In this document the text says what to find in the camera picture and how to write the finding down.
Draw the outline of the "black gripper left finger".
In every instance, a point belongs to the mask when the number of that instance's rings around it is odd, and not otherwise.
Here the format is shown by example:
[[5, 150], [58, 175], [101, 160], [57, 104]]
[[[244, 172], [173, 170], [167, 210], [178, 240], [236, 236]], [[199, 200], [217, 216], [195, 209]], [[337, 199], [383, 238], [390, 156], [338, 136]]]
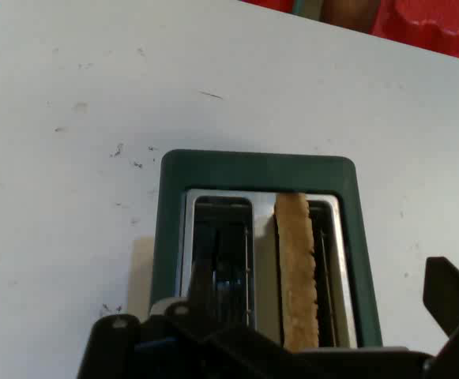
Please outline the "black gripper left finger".
[[79, 378], [282, 378], [284, 351], [189, 302], [140, 322], [115, 314], [92, 327]]

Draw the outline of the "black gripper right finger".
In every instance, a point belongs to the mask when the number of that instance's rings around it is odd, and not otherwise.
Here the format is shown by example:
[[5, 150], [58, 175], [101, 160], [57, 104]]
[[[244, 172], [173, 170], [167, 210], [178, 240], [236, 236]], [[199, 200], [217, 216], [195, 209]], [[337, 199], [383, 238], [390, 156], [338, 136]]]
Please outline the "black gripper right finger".
[[438, 354], [424, 364], [425, 378], [459, 378], [459, 269], [445, 257], [429, 257], [423, 304], [447, 335]]

